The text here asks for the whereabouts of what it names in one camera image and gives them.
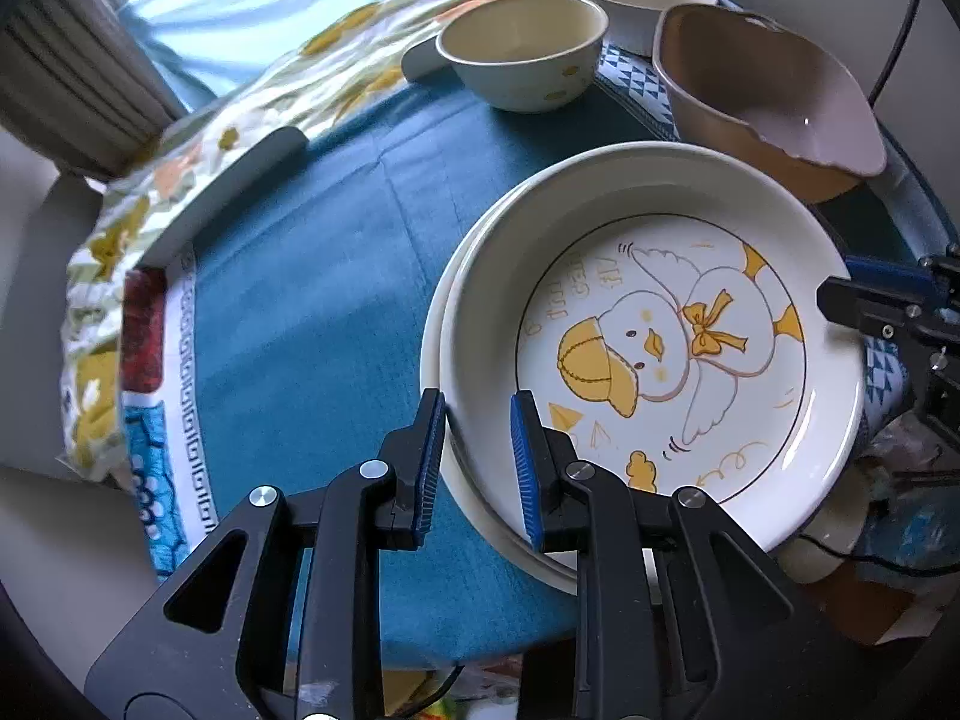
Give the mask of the plain white plate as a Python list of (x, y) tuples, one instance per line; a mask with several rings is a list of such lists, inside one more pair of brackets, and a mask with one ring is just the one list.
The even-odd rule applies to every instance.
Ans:
[[(473, 239), (485, 229), (491, 216), (500, 211), (501, 206), (508, 206), (512, 197), (521, 192), (529, 183), (529, 179), (517, 184), (511, 190), (501, 195), (490, 208), (478, 218), (464, 239), (452, 252), (451, 258), (444, 266), (428, 309), (427, 320), (423, 325), (420, 346), (420, 385), (423, 388), (438, 388), (441, 379), (441, 330), (443, 330), (444, 312), (448, 304), (452, 283), (457, 277), (460, 264), (470, 249)], [(574, 596), (578, 593), (576, 571), (571, 567), (562, 567), (555, 559), (536, 556), (527, 541), (514, 533), (498, 514), (485, 502), (482, 495), (472, 483), (472, 478), (460, 466), (459, 457), (455, 453), (454, 439), (444, 437), (443, 453), (441, 454), (441, 478), (443, 478), (449, 494), (459, 507), (460, 513), (466, 517), (473, 529), (506, 561), (511, 562), (517, 569), (530, 577), (545, 583), (558, 592)]]

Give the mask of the floral quilt blanket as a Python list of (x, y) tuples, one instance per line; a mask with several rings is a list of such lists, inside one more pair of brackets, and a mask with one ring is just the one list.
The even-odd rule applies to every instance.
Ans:
[(263, 137), (316, 138), (405, 85), (404, 50), (488, 0), (366, 0), (252, 82), (171, 125), (106, 190), (67, 263), (60, 406), (67, 468), (99, 483), (127, 460), (119, 427), (125, 275), (200, 195)]

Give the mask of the cream bowl with print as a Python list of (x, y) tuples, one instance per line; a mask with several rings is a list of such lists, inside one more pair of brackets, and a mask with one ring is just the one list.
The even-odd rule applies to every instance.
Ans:
[(494, 109), (539, 114), (586, 93), (607, 30), (607, 13), (587, 0), (494, 0), (456, 16), (436, 48)]

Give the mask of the duck print white plate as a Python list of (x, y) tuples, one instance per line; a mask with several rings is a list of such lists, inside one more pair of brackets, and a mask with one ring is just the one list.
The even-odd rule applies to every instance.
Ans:
[(767, 550), (804, 525), (853, 448), (862, 346), (817, 288), (827, 232), (753, 167), (680, 143), (606, 146), (540, 172), (452, 283), (439, 385), (455, 453), (529, 544), (512, 395), (633, 488), (708, 493)]

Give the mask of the teal blue table cloth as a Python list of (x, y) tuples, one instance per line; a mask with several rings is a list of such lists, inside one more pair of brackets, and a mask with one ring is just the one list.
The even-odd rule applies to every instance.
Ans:
[(462, 236), (556, 161), (667, 137), (664, 103), (654, 71), (615, 52), (582, 98), (540, 115), (490, 109), (439, 73), (275, 167), (179, 265), (132, 271), (125, 430), (156, 574), (257, 484), (317, 488), (405, 426)]

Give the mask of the grey drape curtain left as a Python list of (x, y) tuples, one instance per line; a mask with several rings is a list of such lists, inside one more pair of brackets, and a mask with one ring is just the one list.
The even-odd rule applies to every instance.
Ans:
[(119, 20), (122, 0), (2, 0), (2, 128), (109, 181), (185, 107)]

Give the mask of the grey tray rim left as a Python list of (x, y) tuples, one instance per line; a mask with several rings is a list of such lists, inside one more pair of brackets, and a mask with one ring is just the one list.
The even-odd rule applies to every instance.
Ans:
[(268, 133), (230, 164), (195, 197), (187, 208), (178, 211), (171, 224), (140, 257), (139, 266), (166, 268), (233, 200), (252, 187), (274, 167), (302, 153), (309, 140), (298, 127), (281, 127)]

